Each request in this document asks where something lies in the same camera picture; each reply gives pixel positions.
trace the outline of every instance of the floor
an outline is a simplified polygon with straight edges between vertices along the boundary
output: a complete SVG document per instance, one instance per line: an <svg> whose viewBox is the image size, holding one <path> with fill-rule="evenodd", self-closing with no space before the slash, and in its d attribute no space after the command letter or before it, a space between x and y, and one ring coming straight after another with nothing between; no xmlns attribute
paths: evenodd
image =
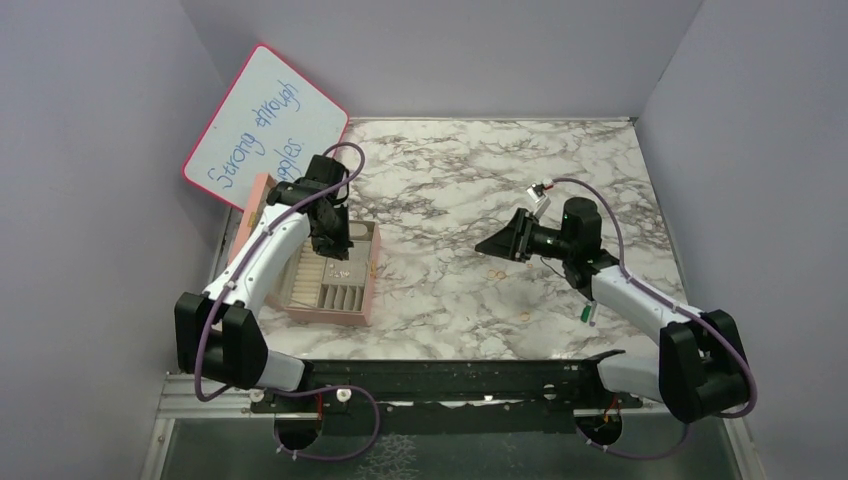
<svg viewBox="0 0 848 480"><path fill-rule="evenodd" d="M303 325L269 307L269 347L303 358L581 358L656 346L606 308L580 321L585 300L538 257L516 263L475 253L518 207L526 188L572 176L598 188L624 234L631 271L683 299L666 229L632 125L612 121L357 121L346 136L368 155L353 182L351 216L383 236L370 327ZM338 158L356 164L347 150ZM562 203L591 197L557 186L542 223L558 227ZM604 245L614 230L604 224Z"/></svg>

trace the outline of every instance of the white marble surface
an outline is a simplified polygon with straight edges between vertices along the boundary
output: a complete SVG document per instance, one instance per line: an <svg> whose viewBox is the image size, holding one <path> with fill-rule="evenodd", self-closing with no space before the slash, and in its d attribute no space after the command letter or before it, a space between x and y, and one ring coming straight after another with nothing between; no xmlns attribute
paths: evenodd
<svg viewBox="0 0 848 480"><path fill-rule="evenodd" d="M517 207L531 207L531 183L574 176L612 204L630 269L682 299L627 121L360 121L347 139L368 155L353 182L352 216L376 220L383 235L373 324L302 325L265 307L259 321L270 348L355 359L581 358L612 348L655 355L651 341L609 309L599 310L595 327L581 323L583 297L538 257L524 264L473 250ZM340 158L356 164L352 151ZM574 185L549 193L542 223L550 227L566 198L591 196ZM606 219L604 246L615 248Z"/></svg>

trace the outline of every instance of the gray wall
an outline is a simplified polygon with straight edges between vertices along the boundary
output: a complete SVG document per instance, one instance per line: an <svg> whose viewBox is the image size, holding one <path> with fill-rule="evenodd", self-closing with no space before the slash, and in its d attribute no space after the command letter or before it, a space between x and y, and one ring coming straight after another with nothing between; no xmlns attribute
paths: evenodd
<svg viewBox="0 0 848 480"><path fill-rule="evenodd" d="M769 478L848 470L848 2L706 0L637 123L687 292L739 322Z"/></svg>
<svg viewBox="0 0 848 480"><path fill-rule="evenodd" d="M229 83L264 41L355 116L636 116L701 0L181 0Z"/></svg>
<svg viewBox="0 0 848 480"><path fill-rule="evenodd" d="M0 5L0 476L134 478L221 208L179 169L223 86L175 0Z"/></svg>

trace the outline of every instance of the pink jewelry box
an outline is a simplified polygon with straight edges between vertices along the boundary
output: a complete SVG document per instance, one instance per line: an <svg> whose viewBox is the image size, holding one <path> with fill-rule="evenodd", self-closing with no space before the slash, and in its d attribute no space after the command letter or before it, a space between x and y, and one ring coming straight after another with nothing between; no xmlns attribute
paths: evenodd
<svg viewBox="0 0 848 480"><path fill-rule="evenodd" d="M241 224L227 259L231 263L247 243L265 206L265 197L276 185L268 174L253 182ZM311 240L297 251L280 272L265 303L298 322L367 326L377 278L380 231L374 222L350 222L349 260L318 256Z"/></svg>

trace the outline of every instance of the gray floor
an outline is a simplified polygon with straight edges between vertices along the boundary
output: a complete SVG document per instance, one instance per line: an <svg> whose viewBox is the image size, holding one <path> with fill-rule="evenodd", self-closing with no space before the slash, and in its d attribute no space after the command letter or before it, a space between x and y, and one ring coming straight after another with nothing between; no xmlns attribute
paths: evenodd
<svg viewBox="0 0 848 480"><path fill-rule="evenodd" d="M179 420L165 479L733 479L739 478L722 423L699 422L688 446L653 462L613 458L576 435L542 433L384 436L366 455L345 463L298 460L275 453L270 420ZM625 418L617 447L652 453L674 444L681 426L661 414ZM339 454L364 438L323 437L310 451Z"/></svg>

